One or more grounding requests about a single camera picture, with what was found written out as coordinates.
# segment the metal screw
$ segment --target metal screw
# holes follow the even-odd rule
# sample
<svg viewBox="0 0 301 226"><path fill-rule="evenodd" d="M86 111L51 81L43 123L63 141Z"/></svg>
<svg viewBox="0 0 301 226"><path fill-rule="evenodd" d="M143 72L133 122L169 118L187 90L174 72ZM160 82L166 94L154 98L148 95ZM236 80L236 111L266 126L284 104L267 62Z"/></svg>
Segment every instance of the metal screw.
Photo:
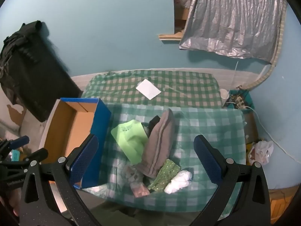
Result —
<svg viewBox="0 0 301 226"><path fill-rule="evenodd" d="M34 167L36 164L37 164L37 161L32 161L32 162L30 163L30 165L31 165L32 167Z"/></svg>
<svg viewBox="0 0 301 226"><path fill-rule="evenodd" d="M229 164L233 164L234 163L234 160L232 158L227 158L226 159L226 162L229 163Z"/></svg>
<svg viewBox="0 0 301 226"><path fill-rule="evenodd" d="M258 168L259 168L259 167L261 167L261 164L260 164L259 162L256 161L256 162L255 162L255 167L258 167Z"/></svg>
<svg viewBox="0 0 301 226"><path fill-rule="evenodd" d="M65 160L66 160L66 157L62 156L58 159L58 163L63 163L63 162L65 162Z"/></svg>

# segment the white cloth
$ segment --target white cloth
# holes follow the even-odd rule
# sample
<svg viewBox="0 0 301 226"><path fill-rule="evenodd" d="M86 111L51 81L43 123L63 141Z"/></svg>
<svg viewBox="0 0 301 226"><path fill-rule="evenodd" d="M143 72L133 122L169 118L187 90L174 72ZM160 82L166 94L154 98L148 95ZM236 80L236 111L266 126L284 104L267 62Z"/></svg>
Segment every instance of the white cloth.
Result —
<svg viewBox="0 0 301 226"><path fill-rule="evenodd" d="M192 174L189 171L180 171L166 186L164 192L171 194L177 192L179 189L187 187L190 184Z"/></svg>

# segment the plaid tablecloth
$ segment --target plaid tablecloth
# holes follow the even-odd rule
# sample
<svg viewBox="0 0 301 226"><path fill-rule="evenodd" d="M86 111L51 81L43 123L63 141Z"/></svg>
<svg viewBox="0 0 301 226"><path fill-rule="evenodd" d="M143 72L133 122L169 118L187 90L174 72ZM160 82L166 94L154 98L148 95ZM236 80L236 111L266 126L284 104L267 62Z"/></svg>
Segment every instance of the plaid tablecloth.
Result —
<svg viewBox="0 0 301 226"><path fill-rule="evenodd" d="M118 124L133 119L148 123L155 115L161 116L167 107L129 104L107 106L112 112L112 118L101 160L99 180L101 185L85 189L96 196L146 210L170 212L202 210L217 186L210 182L193 149L193 140L199 134L203 134L224 157L231 157L237 163L245 164L243 117L240 110L171 107L176 119L176 134L169 159L180 165L182 170L192 172L192 183L170 195L152 192L148 196L135 198L122 172L129 161L110 131ZM235 188L223 215L230 212L239 187L240 185L237 185Z"/></svg>
<svg viewBox="0 0 301 226"><path fill-rule="evenodd" d="M148 100L136 90L144 79L160 91ZM211 74L185 71L132 70L95 76L85 88L83 98L101 98L105 103L221 108L219 85Z"/></svg>

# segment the white card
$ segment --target white card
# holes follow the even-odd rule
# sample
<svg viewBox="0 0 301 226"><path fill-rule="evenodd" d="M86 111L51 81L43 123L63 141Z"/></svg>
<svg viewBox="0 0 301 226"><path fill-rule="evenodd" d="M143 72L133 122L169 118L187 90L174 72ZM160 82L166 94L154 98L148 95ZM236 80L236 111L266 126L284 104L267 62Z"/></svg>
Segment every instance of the white card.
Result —
<svg viewBox="0 0 301 226"><path fill-rule="evenodd" d="M156 97L161 91L156 88L150 81L144 80L141 82L136 89L141 92L145 97L147 97L149 100Z"/></svg>

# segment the foil curtain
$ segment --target foil curtain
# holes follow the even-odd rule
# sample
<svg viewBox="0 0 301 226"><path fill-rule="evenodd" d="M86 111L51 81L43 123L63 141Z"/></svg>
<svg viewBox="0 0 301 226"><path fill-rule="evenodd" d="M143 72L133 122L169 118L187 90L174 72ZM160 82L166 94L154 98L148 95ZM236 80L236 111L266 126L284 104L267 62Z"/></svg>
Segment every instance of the foil curtain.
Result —
<svg viewBox="0 0 301 226"><path fill-rule="evenodd" d="M192 0L180 49L273 62L285 0Z"/></svg>

